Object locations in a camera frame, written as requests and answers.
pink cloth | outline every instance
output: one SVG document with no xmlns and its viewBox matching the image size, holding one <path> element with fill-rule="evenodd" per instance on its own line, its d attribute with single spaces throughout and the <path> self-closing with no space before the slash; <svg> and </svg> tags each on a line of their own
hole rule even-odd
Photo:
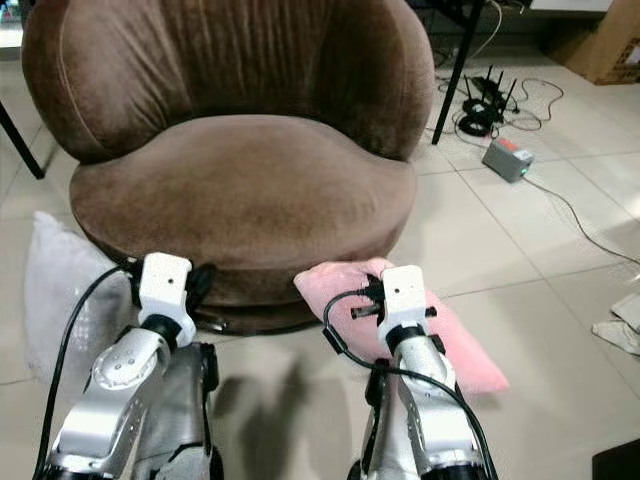
<svg viewBox="0 0 640 480">
<path fill-rule="evenodd" d="M 366 262 L 327 262 L 299 273 L 293 281 L 311 311 L 322 319 L 329 300 L 347 290 L 367 286 L 366 274 L 380 278 L 382 271 L 389 267 L 393 264 L 383 258 Z M 334 305 L 329 321 L 356 355 L 369 361 L 390 358 L 389 349 L 378 342 L 376 317 L 351 318 L 351 308 L 369 304 L 371 302 L 365 297 L 345 298 Z M 437 334 L 442 339 L 463 393 L 487 393 L 508 388 L 509 382 L 500 369 L 433 292 L 427 292 L 427 305 L 438 310 L 438 316 L 429 319 L 429 334 Z"/>
</svg>

brown armchair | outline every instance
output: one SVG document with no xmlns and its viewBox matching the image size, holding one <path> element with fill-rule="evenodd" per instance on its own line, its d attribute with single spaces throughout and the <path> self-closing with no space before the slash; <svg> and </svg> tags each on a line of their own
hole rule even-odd
<svg viewBox="0 0 640 480">
<path fill-rule="evenodd" d="M 40 0 L 23 47 L 87 236 L 217 265 L 223 331 L 308 322 L 293 276 L 387 254 L 412 208 L 434 82 L 404 0 Z"/>
</svg>

black table leg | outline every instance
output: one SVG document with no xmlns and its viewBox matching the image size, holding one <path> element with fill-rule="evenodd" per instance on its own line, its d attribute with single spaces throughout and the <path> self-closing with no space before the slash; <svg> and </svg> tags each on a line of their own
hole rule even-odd
<svg viewBox="0 0 640 480">
<path fill-rule="evenodd" d="M 7 132 L 7 135 L 9 135 L 13 145 L 16 147 L 16 150 L 18 150 L 22 160 L 27 165 L 33 176 L 38 180 L 42 180 L 44 178 L 44 171 L 40 168 L 36 159 L 33 158 L 33 155 L 31 155 L 27 144 L 24 143 L 24 140 L 20 136 L 20 132 L 18 132 L 16 126 L 11 121 L 11 118 L 2 105 L 2 102 L 0 102 L 0 125 L 2 125 L 4 130 Z"/>
<path fill-rule="evenodd" d="M 467 60 L 469 47 L 471 47 L 471 40 L 473 40 L 473 36 L 476 33 L 478 19 L 480 18 L 480 13 L 482 12 L 484 3 L 484 0 L 476 0 L 473 3 L 471 15 L 467 20 L 467 25 L 465 25 L 464 36 L 462 37 L 462 43 L 460 44 L 460 50 L 458 51 L 458 56 L 456 57 L 456 63 L 453 66 L 451 80 L 449 80 L 449 88 L 447 88 L 447 94 L 444 97 L 444 104 L 442 105 L 442 109 L 440 110 L 438 123 L 436 124 L 436 129 L 433 133 L 433 139 L 431 140 L 431 143 L 434 145 L 438 144 L 440 135 L 442 134 L 442 130 L 444 130 L 444 123 L 447 121 L 449 108 L 451 108 L 453 96 L 456 93 L 456 88 L 458 88 L 458 80 L 460 80 L 460 75 L 462 74 L 462 69 L 464 68 L 464 62 Z"/>
</svg>

gray power supply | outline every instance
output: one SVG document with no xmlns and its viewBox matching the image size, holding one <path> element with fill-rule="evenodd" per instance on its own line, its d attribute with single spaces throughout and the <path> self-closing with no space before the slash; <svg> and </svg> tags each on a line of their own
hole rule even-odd
<svg viewBox="0 0 640 480">
<path fill-rule="evenodd" d="M 491 142 L 482 163 L 507 182 L 514 183 L 529 171 L 533 159 L 533 153 L 500 137 Z"/>
</svg>

clear plastic bag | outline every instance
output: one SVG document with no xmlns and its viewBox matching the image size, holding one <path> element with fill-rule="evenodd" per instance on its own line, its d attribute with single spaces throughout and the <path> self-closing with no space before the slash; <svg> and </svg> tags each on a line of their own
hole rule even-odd
<svg viewBox="0 0 640 480">
<path fill-rule="evenodd" d="M 34 214 L 25 272 L 25 360 L 35 377 L 51 383 L 69 315 L 87 287 L 115 264 L 92 243 L 43 212 Z M 96 357 L 135 321 L 129 280 L 116 273 L 85 302 L 65 357 L 60 394 L 82 393 Z"/>
</svg>

